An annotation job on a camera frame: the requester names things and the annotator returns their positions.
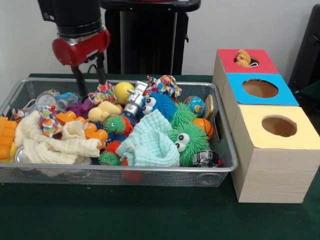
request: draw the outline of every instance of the wooden box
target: wooden box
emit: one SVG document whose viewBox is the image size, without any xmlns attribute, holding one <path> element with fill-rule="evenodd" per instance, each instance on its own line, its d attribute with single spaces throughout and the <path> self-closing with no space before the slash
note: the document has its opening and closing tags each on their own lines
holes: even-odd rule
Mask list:
<svg viewBox="0 0 320 240">
<path fill-rule="evenodd" d="M 303 202 L 320 164 L 320 137 L 302 108 L 239 105 L 232 136 L 239 202 Z"/>
<path fill-rule="evenodd" d="M 227 73 L 222 101 L 233 131 L 238 104 L 298 106 L 280 74 Z"/>
<path fill-rule="evenodd" d="M 214 73 L 212 83 L 215 84 L 222 95 L 226 74 L 231 73 L 261 73 L 261 74 L 278 74 L 267 52 L 263 49 L 245 49 L 251 56 L 252 62 L 257 62 L 256 67 L 243 67 L 235 63 L 238 49 L 218 49 L 216 52 Z"/>
</svg>

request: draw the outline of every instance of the googly eye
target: googly eye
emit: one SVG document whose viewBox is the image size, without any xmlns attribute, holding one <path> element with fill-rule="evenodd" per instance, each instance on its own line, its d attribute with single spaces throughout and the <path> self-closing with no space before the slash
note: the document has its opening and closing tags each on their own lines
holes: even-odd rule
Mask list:
<svg viewBox="0 0 320 240">
<path fill-rule="evenodd" d="M 177 137 L 177 142 L 187 145 L 190 141 L 190 137 L 186 133 L 181 133 Z"/>
<path fill-rule="evenodd" d="M 156 105 L 156 102 L 157 102 L 157 100 L 156 100 L 154 97 L 148 97 L 148 98 L 145 100 L 145 105 L 146 105 L 147 107 L 153 108 L 153 107 Z"/>
<path fill-rule="evenodd" d="M 147 114 L 149 114 L 151 111 L 152 111 L 152 106 L 144 106 L 143 108 L 142 108 L 142 113 L 144 114 L 144 115 L 147 115 Z"/>
<path fill-rule="evenodd" d="M 176 148 L 178 149 L 179 153 L 183 152 L 186 149 L 186 145 L 179 141 L 176 141 L 174 144 L 176 145 Z"/>
</svg>

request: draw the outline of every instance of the orange toy block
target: orange toy block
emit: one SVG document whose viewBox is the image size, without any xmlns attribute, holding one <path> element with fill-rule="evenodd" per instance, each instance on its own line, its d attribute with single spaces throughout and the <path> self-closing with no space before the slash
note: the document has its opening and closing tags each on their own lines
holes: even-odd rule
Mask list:
<svg viewBox="0 0 320 240">
<path fill-rule="evenodd" d="M 9 121 L 7 117 L 0 117 L 0 160 L 7 159 L 10 155 L 17 125 L 15 121 Z"/>
<path fill-rule="evenodd" d="M 55 118 L 61 123 L 62 126 L 71 121 L 80 121 L 83 124 L 87 122 L 83 117 L 77 117 L 73 111 L 67 111 L 66 113 L 60 112 L 55 116 Z"/>
<path fill-rule="evenodd" d="M 108 133 L 103 130 L 97 130 L 97 126 L 93 123 L 89 123 L 88 127 L 84 130 L 85 137 L 87 139 L 98 139 L 101 142 L 101 145 L 97 148 L 100 150 L 105 146 L 105 141 L 108 139 Z"/>
<path fill-rule="evenodd" d="M 60 112 L 55 118 L 61 123 L 62 126 L 71 121 L 80 121 L 83 124 L 87 122 L 83 117 L 77 117 L 73 111 L 67 111 L 66 113 Z M 84 134 L 86 139 L 100 140 L 101 145 L 97 147 L 99 150 L 104 147 L 105 141 L 108 139 L 108 133 L 103 129 L 98 130 L 97 126 L 93 123 L 88 124 L 88 127 L 84 130 Z"/>
</svg>

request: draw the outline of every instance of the yellow ball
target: yellow ball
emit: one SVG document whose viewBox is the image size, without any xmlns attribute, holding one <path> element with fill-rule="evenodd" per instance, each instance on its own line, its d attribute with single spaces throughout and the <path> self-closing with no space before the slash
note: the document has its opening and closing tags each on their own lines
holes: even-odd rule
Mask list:
<svg viewBox="0 0 320 240">
<path fill-rule="evenodd" d="M 135 87 L 132 86 L 131 83 L 125 82 L 125 81 L 119 82 L 114 87 L 115 95 L 118 98 L 118 102 L 121 105 L 126 104 L 127 98 L 130 95 L 130 93 L 128 92 L 128 89 L 135 90 Z"/>
</svg>

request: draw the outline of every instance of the red box lid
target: red box lid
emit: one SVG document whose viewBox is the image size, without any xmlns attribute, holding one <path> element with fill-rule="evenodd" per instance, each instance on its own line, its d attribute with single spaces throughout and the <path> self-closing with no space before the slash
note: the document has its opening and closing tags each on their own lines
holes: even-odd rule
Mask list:
<svg viewBox="0 0 320 240">
<path fill-rule="evenodd" d="M 218 49 L 225 73 L 258 73 L 258 74 L 278 74 L 278 70 L 267 52 L 263 49 L 245 49 L 251 57 L 258 60 L 256 67 L 243 67 L 235 63 L 239 49 Z"/>
</svg>

